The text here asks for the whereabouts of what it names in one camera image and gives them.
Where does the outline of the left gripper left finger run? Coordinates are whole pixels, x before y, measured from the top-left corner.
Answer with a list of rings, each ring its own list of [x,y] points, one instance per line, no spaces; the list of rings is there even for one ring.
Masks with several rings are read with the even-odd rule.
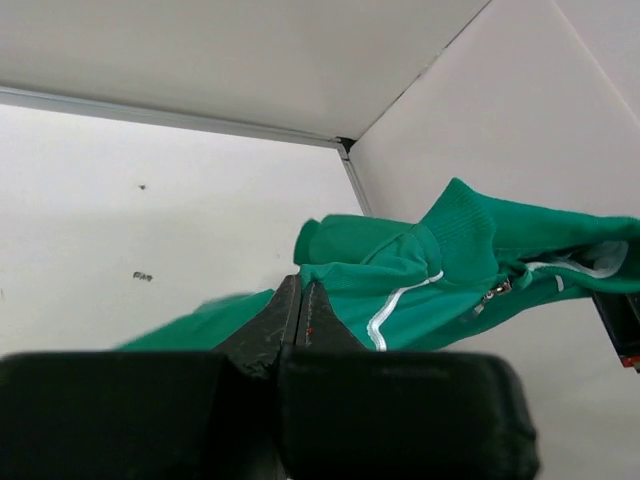
[[[1,361],[5,479],[282,479],[273,380],[301,282],[206,351],[22,352]]]

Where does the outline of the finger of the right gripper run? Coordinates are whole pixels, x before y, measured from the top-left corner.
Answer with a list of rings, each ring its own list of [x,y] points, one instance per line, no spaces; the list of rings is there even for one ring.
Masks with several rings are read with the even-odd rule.
[[[591,297],[622,366],[639,372],[639,293]]]

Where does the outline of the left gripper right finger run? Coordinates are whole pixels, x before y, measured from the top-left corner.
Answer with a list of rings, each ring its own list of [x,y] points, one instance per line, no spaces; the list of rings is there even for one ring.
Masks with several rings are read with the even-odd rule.
[[[320,283],[304,290],[277,393],[292,479],[533,479],[541,467],[522,383],[505,360],[369,351]]]

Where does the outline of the green jacket white lining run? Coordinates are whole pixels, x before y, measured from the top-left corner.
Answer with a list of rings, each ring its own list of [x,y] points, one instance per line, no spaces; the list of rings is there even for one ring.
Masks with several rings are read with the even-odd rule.
[[[367,348],[433,351],[517,314],[639,289],[639,222],[492,198],[453,179],[417,223],[329,215],[294,262]]]

